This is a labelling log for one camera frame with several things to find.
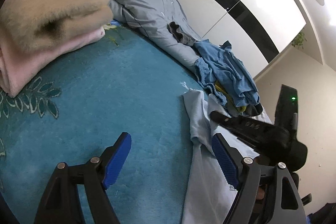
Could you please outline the light blue t-shirt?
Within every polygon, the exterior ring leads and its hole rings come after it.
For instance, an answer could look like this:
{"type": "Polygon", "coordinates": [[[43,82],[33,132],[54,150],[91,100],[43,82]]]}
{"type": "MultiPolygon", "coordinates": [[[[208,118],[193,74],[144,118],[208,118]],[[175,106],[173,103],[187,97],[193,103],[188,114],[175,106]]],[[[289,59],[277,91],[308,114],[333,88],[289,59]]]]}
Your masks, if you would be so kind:
{"type": "Polygon", "coordinates": [[[221,167],[213,154],[211,139],[221,133],[231,147],[242,156],[254,159],[258,156],[227,129],[210,120],[210,113],[226,114],[217,98],[205,98],[201,90],[189,90],[183,94],[190,118],[190,139],[193,143],[189,182],[183,208],[182,223],[223,223],[237,191],[229,186],[221,167]]]}

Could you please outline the blue crumpled garment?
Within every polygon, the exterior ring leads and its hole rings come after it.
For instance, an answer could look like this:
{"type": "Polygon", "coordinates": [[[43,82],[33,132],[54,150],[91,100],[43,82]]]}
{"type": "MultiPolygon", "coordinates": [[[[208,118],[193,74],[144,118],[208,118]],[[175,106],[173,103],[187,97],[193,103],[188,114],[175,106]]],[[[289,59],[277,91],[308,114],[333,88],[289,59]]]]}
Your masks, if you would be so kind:
{"type": "Polygon", "coordinates": [[[196,42],[194,48],[201,56],[195,65],[205,76],[205,84],[218,81],[236,107],[260,103],[256,84],[242,61],[232,52],[229,41],[217,46],[206,39],[196,42]]]}

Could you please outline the green potted plant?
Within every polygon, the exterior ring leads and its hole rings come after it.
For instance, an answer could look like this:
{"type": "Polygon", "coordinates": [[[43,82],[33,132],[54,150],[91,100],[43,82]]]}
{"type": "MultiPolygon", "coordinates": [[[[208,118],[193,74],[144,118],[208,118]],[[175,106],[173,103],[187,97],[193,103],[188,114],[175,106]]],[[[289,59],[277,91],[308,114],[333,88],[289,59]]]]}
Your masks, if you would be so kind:
{"type": "Polygon", "coordinates": [[[297,48],[297,49],[304,49],[304,45],[306,42],[306,37],[303,31],[300,31],[296,37],[291,41],[291,46],[297,48]]]}

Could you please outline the dark grey garment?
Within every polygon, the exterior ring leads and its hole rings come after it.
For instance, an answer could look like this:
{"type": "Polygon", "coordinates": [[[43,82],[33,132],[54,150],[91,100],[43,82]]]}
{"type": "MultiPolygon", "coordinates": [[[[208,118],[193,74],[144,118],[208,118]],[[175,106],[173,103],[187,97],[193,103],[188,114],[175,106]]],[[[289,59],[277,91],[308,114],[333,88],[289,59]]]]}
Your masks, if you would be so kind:
{"type": "Polygon", "coordinates": [[[167,29],[177,40],[177,42],[182,43],[185,46],[192,47],[196,42],[198,42],[196,38],[184,32],[181,26],[175,22],[170,22],[167,25],[167,29]]]}

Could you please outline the pink folded blanket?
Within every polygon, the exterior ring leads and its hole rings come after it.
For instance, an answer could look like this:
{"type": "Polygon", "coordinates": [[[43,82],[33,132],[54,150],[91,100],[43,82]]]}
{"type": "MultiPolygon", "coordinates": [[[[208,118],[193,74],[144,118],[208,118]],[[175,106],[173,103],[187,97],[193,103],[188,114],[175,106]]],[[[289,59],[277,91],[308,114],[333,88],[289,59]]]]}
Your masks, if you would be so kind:
{"type": "Polygon", "coordinates": [[[37,73],[59,56],[95,43],[105,35],[104,28],[80,35],[51,50],[21,53],[12,44],[9,33],[1,28],[1,88],[11,98],[30,82],[37,73]]]}

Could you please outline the white wardrobe with black stripe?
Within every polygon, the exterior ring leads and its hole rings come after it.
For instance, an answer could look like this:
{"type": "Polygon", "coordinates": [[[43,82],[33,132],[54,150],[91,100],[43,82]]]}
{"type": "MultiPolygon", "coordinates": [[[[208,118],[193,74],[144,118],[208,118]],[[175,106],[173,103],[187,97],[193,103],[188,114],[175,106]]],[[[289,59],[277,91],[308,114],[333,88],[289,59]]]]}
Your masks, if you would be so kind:
{"type": "Polygon", "coordinates": [[[306,22],[294,0],[179,0],[190,26],[215,45],[232,44],[252,76],[281,53],[306,22]]]}

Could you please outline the beige fluffy blanket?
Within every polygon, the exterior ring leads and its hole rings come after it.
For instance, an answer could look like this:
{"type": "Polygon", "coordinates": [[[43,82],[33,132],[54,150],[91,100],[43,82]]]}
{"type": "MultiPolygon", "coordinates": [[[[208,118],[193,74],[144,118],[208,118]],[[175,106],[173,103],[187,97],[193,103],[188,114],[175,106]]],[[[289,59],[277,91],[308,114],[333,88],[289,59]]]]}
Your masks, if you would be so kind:
{"type": "Polygon", "coordinates": [[[110,0],[5,0],[1,26],[25,53],[60,46],[113,19],[110,0]]]}

